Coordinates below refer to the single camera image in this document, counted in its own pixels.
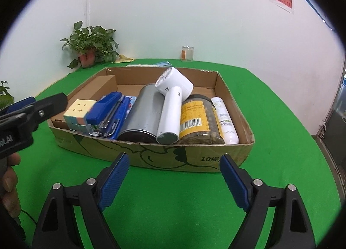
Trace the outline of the person's left hand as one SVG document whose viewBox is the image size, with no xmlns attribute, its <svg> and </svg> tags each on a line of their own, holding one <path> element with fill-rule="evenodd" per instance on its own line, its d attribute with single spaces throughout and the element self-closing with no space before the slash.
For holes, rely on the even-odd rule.
<svg viewBox="0 0 346 249">
<path fill-rule="evenodd" d="M 2 177 L 2 185 L 5 193 L 1 196 L 4 208 L 8 211 L 12 218 L 17 218 L 21 212 L 21 204 L 16 189 L 18 177 L 13 166 L 19 165 L 21 157 L 18 153 L 8 156 L 7 169 Z"/>
</svg>

